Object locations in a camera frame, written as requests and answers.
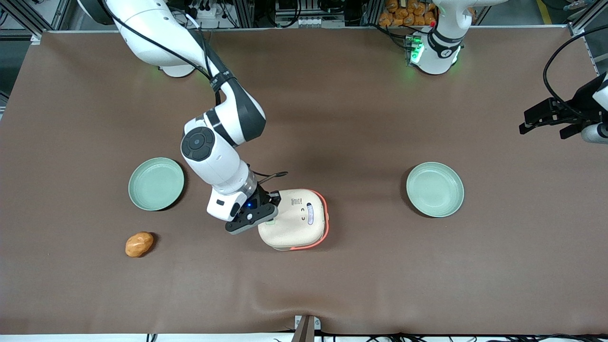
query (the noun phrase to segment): orange rim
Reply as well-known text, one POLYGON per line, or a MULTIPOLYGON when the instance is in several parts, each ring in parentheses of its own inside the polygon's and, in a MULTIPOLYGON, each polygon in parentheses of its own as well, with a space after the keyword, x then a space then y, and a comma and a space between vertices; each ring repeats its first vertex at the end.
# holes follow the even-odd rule
POLYGON ((321 196, 320 193, 318 193, 314 190, 311 190, 311 191, 314 192, 317 196, 319 196, 319 198, 321 199, 321 202, 323 202, 323 207, 325 208, 325 210, 324 210, 325 211, 325 232, 323 233, 323 237, 321 237, 321 239, 319 241, 313 243, 312 245, 303 246, 303 247, 292 247, 289 249, 290 251, 307 250, 308 248, 315 247, 316 245, 323 242, 323 240, 325 240, 325 238, 327 237, 327 233, 329 233, 329 231, 330 231, 330 215, 327 210, 327 202, 325 201, 325 197, 321 196))

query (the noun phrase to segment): light green plate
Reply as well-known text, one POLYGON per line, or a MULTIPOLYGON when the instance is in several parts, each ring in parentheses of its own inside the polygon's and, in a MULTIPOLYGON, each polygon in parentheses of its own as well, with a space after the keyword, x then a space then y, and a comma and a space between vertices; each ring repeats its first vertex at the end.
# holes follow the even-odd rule
POLYGON ((137 207, 155 211, 171 205, 184 188, 184 172, 173 160, 153 158, 138 166, 129 180, 129 197, 137 207))
POLYGON ((424 162, 407 176, 407 196, 423 214, 446 217, 465 200, 465 187, 458 174, 439 162, 424 162))

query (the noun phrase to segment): yellow tape line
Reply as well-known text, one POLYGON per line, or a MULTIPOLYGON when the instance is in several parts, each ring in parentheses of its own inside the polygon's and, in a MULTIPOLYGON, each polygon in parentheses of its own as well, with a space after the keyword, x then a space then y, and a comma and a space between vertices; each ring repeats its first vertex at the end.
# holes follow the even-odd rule
POLYGON ((542 22, 545 25, 551 25, 551 17, 549 16, 547 6, 545 6, 545 4, 543 4, 541 0, 536 0, 536 4, 538 5, 538 9, 541 11, 542 22))

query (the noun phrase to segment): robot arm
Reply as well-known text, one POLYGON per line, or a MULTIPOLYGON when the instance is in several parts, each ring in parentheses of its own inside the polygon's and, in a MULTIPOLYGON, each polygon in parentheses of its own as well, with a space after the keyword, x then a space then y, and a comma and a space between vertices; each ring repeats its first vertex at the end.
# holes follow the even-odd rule
POLYGON ((506 0, 433 0, 439 8, 437 24, 418 36, 414 51, 411 52, 411 64, 427 74, 443 74, 456 63, 460 44, 472 23, 469 7, 497 5, 506 0))
POLYGON ((578 133, 583 140, 608 144, 608 75, 603 73, 580 87, 566 103, 577 112, 563 106, 554 97, 539 102, 526 110, 525 122, 519 133, 526 134, 537 127, 570 124, 559 131, 562 139, 578 133))
MULTIPOLYGON (((190 33, 171 14, 163 0, 98 0, 116 22, 123 39, 142 61, 160 67, 187 65, 182 59, 141 38, 133 31, 166 47, 207 69, 214 91, 219 89, 226 100, 184 126, 182 156, 194 172, 212 187, 207 212, 224 221, 231 234, 238 234, 259 222, 273 219, 277 200, 258 185, 249 166, 240 159, 236 146, 257 138, 266 125, 260 105, 238 83, 232 72, 204 41, 199 32, 190 33), (259 217, 237 220, 248 200, 266 209, 259 217)), ((87 13, 91 0, 79 0, 87 13)))

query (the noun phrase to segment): brown tabletop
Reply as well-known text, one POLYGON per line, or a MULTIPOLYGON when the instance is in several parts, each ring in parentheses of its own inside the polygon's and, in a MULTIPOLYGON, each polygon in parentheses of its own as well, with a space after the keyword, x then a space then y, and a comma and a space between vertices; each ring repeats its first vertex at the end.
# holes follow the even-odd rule
MULTIPOLYGON (((290 172, 267 190, 328 200, 326 241, 278 252, 225 232, 190 169, 173 208, 130 202, 141 162, 185 164, 183 124, 213 106, 203 76, 170 79, 118 34, 43 35, 0 122, 0 333, 262 332, 303 313, 329 333, 606 332, 608 148, 517 129, 567 38, 472 29, 429 76, 375 30, 215 33, 268 117, 241 157, 290 172), (404 182, 424 161, 460 174, 453 216, 411 209, 404 182), (161 240, 130 259, 141 230, 161 240)), ((582 41, 549 75, 566 99, 594 76, 582 41)))

